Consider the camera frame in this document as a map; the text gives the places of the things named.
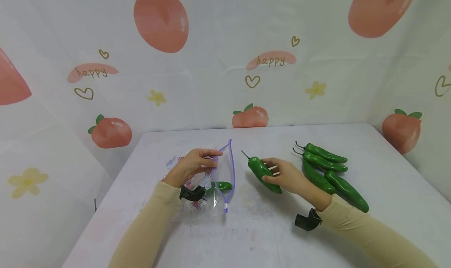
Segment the artificial pepper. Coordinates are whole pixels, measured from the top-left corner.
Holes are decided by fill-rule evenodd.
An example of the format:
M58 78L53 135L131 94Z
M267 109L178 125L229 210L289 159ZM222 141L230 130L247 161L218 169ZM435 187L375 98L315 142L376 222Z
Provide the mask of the artificial pepper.
M313 185L317 186L320 190L325 191L328 194L335 194L336 189L332 186L326 178L318 173L307 161L303 161L302 165L305 170L305 177L312 182Z
M268 167L266 167L266 165L263 163L263 161L261 161L256 156L250 158L249 156L246 155L246 157L247 157L247 159L249 159L249 161L247 161L247 166L249 166L249 168L252 170L252 172L254 173L256 178L265 187L269 188L269 190L272 191L273 193L282 194L282 189L280 188L280 186L274 185L274 184L270 184L270 183L267 183L267 182L263 181L263 179L262 179L263 176L271 176L271 177L274 176L271 173L271 171L268 169Z
M327 161L326 159L322 158L321 156L314 155L311 152L299 153L294 149L294 147L293 147L293 151L299 155L302 155L304 158L304 161L307 161L311 165L318 166L324 170L332 170L335 172L346 172L348 170L348 168L344 165Z
M296 146L303 149L305 152L311 152L314 155L321 156L322 158L335 163L346 163L348 161L347 158L344 158L342 156L338 156L336 154L333 154L331 152L328 152L327 150L317 147L312 143L308 143L305 147L301 147L298 145L298 141L295 141Z
M327 171L324 177L342 194L344 194L362 212L368 212L369 206L359 192L345 179L336 175L333 171Z
M210 184L211 184L210 188L205 188L204 187L205 195L211 194L215 190L216 183L215 182L210 182ZM218 184L219 190L222 191L222 192L225 192L225 191L233 189L232 184L229 183L229 182L217 182L217 184Z

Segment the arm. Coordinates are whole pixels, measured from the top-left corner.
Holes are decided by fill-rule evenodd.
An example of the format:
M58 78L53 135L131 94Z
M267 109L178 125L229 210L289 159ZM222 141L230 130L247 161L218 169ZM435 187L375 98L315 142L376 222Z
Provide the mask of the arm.
M323 220L322 226L353 242L381 267L438 268L408 239L371 215L350 206L336 194L323 212L316 212Z
M125 232L108 268L151 267L169 221L181 206L180 188L159 182L152 197Z
M265 182L279 185L297 194L316 208L322 226L353 242L381 267L437 268L418 247L389 226L359 211L339 196L320 190L290 162L276 158L262 159L272 168L274 177L264 176Z
M220 156L213 149L193 149L159 182L152 197L119 242L108 268L149 268L157 256L169 221L180 209L180 188L197 173L211 172Z

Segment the black wrist strap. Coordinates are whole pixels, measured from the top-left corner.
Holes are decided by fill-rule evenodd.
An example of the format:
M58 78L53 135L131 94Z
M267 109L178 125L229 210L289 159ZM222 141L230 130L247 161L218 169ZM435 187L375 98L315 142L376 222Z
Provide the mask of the black wrist strap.
M316 213L315 209L311 209L308 213L308 217L298 214L296 216L296 220L294 221L294 225L303 230L311 231L318 227L321 222L322 220Z
M194 190L188 190L187 187L183 186L180 191L180 199L182 197L184 199L190 200L190 201L198 201L203 196L205 196L205 189L202 187L197 187Z

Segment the white table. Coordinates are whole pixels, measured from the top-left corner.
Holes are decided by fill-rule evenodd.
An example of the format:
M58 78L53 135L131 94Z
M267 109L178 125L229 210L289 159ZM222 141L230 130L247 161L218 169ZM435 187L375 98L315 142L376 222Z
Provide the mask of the white table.
M370 214L415 243L439 267L451 263L451 204L371 125L311 125L257 129L149 132L143 135L64 268L107 267L144 196L166 173L165 162L195 147L222 147L232 138L237 184L226 217L171 223L154 267L373 267L347 241L319 227L294 226L311 205L259 184L241 154L293 162L297 140L346 156L344 178L364 196Z

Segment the person's left hand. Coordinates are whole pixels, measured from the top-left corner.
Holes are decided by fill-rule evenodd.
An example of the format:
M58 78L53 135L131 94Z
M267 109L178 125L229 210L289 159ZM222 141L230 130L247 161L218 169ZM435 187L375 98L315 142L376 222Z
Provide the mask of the person's left hand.
M212 168L217 167L217 162L207 156L221 156L222 152L214 149L195 148L188 152L172 170L164 177L163 182L175 188L181 188L186 181L193 178L197 173L210 173Z

